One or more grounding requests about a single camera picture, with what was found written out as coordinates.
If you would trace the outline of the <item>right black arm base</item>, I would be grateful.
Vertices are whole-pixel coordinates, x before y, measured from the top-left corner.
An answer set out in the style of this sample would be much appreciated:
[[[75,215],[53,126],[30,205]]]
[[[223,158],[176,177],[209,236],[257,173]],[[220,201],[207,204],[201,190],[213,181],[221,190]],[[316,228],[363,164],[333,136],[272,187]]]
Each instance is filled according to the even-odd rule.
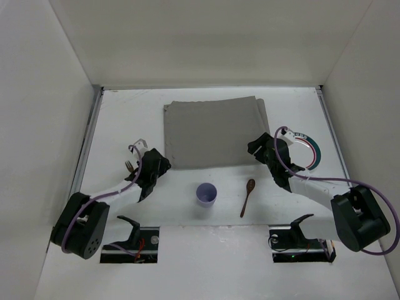
[[[269,226],[267,243],[274,263],[333,263],[336,250],[332,241],[308,239],[300,224],[314,214],[303,215],[290,224]]]

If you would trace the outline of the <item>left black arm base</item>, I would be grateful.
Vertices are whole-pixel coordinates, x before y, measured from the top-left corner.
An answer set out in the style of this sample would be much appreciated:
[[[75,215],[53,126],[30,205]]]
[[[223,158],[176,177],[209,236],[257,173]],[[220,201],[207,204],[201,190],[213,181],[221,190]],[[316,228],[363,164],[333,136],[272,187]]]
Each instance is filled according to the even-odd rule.
[[[125,216],[107,224],[102,239],[101,264],[156,264],[160,230],[142,227]]]

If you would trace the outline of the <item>grey cloth placemat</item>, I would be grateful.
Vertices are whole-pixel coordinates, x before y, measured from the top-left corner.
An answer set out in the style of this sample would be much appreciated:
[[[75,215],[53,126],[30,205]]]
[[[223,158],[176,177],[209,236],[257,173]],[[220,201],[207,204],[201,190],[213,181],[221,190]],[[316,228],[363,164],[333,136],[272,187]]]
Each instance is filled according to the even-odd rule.
[[[267,132],[265,103],[255,96],[164,106],[165,156],[176,170],[256,164],[248,143]]]

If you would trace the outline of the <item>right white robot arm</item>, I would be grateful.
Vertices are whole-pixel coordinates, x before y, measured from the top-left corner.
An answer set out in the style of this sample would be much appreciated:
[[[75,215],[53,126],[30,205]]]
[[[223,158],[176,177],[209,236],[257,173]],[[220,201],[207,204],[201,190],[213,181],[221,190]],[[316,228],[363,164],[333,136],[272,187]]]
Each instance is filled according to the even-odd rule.
[[[294,164],[289,154],[290,145],[300,141],[313,152],[312,163],[307,167]],[[280,188],[332,212],[331,219],[317,224],[304,222],[312,217],[311,213],[293,221],[288,248],[302,246],[308,240],[328,239],[341,241],[351,251],[365,252],[367,246],[390,233],[387,217],[374,197],[377,189],[359,181],[310,175],[321,160],[319,146],[312,138],[283,126],[273,136],[265,132],[249,142],[247,151],[268,167]]]

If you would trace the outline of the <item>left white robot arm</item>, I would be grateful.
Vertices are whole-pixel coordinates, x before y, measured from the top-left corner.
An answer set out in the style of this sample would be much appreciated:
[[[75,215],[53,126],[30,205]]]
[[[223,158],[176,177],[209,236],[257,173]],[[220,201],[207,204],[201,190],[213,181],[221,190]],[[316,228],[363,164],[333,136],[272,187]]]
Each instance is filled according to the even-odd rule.
[[[171,164],[155,148],[140,151],[137,146],[131,145],[130,151],[137,154],[137,166],[126,161],[129,176],[116,187],[96,196],[81,192],[70,196],[50,237],[50,241],[64,253],[89,259],[102,245],[113,245],[127,254],[131,253],[129,248],[143,245],[139,240],[140,224],[124,216],[123,211],[148,198],[158,179],[170,170]],[[126,240],[112,240],[115,230],[107,223],[113,218],[128,223],[120,230],[129,234]],[[111,240],[104,242],[104,236]]]

